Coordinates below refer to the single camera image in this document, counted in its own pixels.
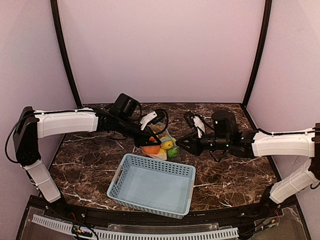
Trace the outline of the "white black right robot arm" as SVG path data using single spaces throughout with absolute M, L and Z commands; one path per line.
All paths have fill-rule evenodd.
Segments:
M 287 198 L 320 182 L 320 125 L 300 131 L 266 132 L 262 129 L 239 132 L 237 127 L 224 126 L 216 121 L 213 133 L 197 131 L 178 139 L 176 145 L 199 156 L 204 150 L 227 151 L 240 158 L 264 156 L 305 156 L 305 162 L 283 180 L 268 186 L 260 203 L 276 206 Z

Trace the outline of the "green toy bitter gourd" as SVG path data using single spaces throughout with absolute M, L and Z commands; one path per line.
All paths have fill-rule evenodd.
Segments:
M 177 147 L 173 147 L 167 150 L 167 157 L 169 159 L 176 158 L 179 155 L 179 150 Z

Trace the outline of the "yellow wrinkled toy fruit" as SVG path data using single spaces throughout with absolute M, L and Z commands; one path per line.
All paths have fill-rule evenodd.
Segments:
M 168 141 L 172 141 L 174 143 L 176 141 L 176 139 L 174 137 L 171 137 L 171 136 L 163 136 L 163 137 L 160 138 L 160 141 L 162 143 L 168 142 Z

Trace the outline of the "clear zip bag blue zipper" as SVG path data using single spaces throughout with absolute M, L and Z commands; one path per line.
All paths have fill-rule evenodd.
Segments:
M 161 134 L 158 134 L 158 138 L 161 139 L 162 137 L 165 137 L 165 136 L 169 136 L 169 137 L 172 137 L 169 133 L 169 131 L 166 129 L 163 133 Z M 158 152 L 158 154 L 146 154 L 143 152 L 142 150 L 142 153 L 147 156 L 147 157 L 150 157 L 150 158 L 153 158 L 153 159 L 157 159 L 157 160 L 161 160 L 161 161 L 167 161 L 167 160 L 173 160 L 173 159 L 178 159 L 180 157 L 180 153 L 179 153 L 179 150 L 178 150 L 178 156 L 175 157 L 175 158 L 168 158 L 167 156 L 167 150 L 165 149 L 162 149 L 161 148 L 161 145 L 160 145 L 160 151 Z

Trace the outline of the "orange toy fruit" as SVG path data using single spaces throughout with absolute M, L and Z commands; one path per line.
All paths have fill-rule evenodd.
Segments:
M 160 151 L 161 147 L 159 145 L 156 146 L 144 146 L 142 147 L 142 151 L 146 154 L 157 155 Z

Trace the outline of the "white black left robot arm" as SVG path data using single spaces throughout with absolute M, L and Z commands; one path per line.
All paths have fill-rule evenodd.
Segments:
M 77 132 L 117 132 L 131 138 L 136 147 L 159 146 L 161 140 L 148 124 L 155 112 L 146 115 L 142 123 L 135 123 L 121 113 L 112 113 L 104 107 L 61 111 L 34 110 L 25 107 L 8 137 L 13 140 L 15 159 L 47 202 L 59 201 L 63 195 L 42 162 L 38 140 L 49 136 Z

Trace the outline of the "yellow toy mango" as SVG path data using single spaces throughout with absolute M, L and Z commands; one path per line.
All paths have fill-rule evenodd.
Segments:
M 174 147 L 174 142 L 172 140 L 164 141 L 161 143 L 161 148 L 164 150 L 169 150 Z

